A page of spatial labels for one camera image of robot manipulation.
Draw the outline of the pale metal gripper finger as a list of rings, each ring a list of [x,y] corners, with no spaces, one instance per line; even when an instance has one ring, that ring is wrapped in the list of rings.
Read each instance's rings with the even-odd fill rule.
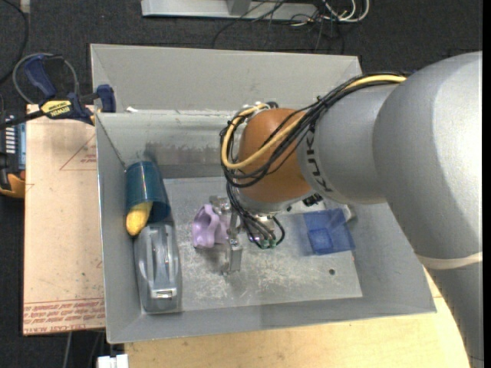
[[[228,276],[232,273],[239,272],[242,267],[242,246],[237,239],[228,241],[226,249],[225,263],[222,266],[222,274]]]
[[[209,197],[209,204],[217,215],[228,215],[232,211],[232,206],[227,196],[211,195]]]

